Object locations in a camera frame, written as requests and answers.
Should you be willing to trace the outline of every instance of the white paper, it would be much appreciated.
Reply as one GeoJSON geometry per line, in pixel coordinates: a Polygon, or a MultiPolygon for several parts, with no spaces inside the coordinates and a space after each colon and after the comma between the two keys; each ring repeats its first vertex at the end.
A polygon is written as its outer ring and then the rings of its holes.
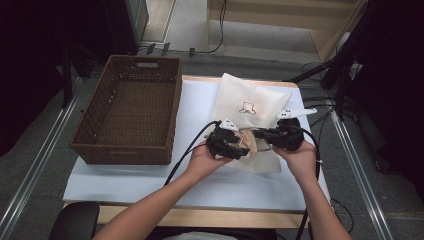
{"type": "MultiPolygon", "coordinates": [[[[240,129],[274,128],[277,124],[276,116],[284,110],[290,96],[291,92],[273,91],[225,73],[215,99],[211,121],[228,118],[240,129]]],[[[253,173],[281,171],[279,157],[273,151],[242,156],[227,165],[253,173]]]]}
{"type": "MultiPolygon", "coordinates": [[[[87,165],[78,158],[68,180],[65,201],[98,201],[134,203],[158,190],[198,131],[210,119],[219,83],[184,81],[177,115],[172,163],[168,166],[87,165]]],[[[303,108],[297,88],[267,87],[274,91],[291,92],[287,107],[303,108]]],[[[309,130],[306,117],[301,126],[309,130]]],[[[174,178],[186,169],[190,155],[182,162],[174,178]]],[[[219,209],[256,209],[303,211],[305,203],[299,185],[282,159],[282,171],[253,174],[235,168],[222,167],[191,189],[177,206],[219,209]]],[[[320,185],[329,199],[324,175],[320,185]]]]}

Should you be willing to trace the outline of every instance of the basket handle hole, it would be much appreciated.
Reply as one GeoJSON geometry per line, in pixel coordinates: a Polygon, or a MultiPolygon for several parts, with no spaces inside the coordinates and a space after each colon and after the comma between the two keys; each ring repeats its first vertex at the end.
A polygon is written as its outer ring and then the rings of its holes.
{"type": "Polygon", "coordinates": [[[137,63],[137,67],[142,67],[142,68],[157,68],[158,64],[157,63],[137,63]]]}

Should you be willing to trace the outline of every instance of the white tabletop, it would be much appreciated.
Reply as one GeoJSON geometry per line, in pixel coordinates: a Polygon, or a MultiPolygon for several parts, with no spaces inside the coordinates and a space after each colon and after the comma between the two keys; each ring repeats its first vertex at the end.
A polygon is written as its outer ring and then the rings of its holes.
{"type": "MultiPolygon", "coordinates": [[[[278,92],[291,92],[287,107],[303,108],[298,88],[264,87],[278,92]]],[[[170,165],[87,165],[78,158],[63,199],[134,203],[162,187],[174,164],[200,129],[209,122],[218,88],[218,82],[184,80],[170,165]]],[[[300,122],[304,129],[310,130],[306,117],[300,117],[300,122]]],[[[189,157],[186,157],[174,177],[184,171],[189,157]]],[[[305,203],[298,184],[283,159],[281,165],[281,172],[266,174],[254,174],[224,166],[190,190],[177,206],[258,211],[304,210],[305,203]]],[[[322,172],[319,183],[329,198],[322,172]]]]}

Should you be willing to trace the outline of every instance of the white cloth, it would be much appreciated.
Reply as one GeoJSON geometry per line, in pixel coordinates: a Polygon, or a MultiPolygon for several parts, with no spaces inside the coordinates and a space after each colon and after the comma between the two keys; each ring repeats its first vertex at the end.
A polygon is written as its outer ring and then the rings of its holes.
{"type": "MultiPolygon", "coordinates": [[[[276,127],[276,115],[285,108],[290,96],[291,94],[274,92],[225,73],[211,121],[228,118],[239,129],[276,127]]],[[[280,160],[273,151],[259,152],[250,158],[241,157],[226,166],[254,173],[281,171],[280,160]]]]}

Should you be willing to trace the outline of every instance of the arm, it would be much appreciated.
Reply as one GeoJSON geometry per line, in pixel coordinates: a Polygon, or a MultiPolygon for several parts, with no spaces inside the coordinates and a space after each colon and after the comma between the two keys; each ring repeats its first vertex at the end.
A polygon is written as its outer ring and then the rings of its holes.
{"type": "Polygon", "coordinates": [[[315,176],[315,148],[303,141],[295,152],[278,147],[273,150],[287,161],[290,171],[302,189],[312,225],[314,239],[352,239],[338,220],[315,176]]]}
{"type": "Polygon", "coordinates": [[[115,216],[93,239],[145,239],[185,193],[229,161],[214,159],[206,146],[196,148],[181,176],[115,216]]]}

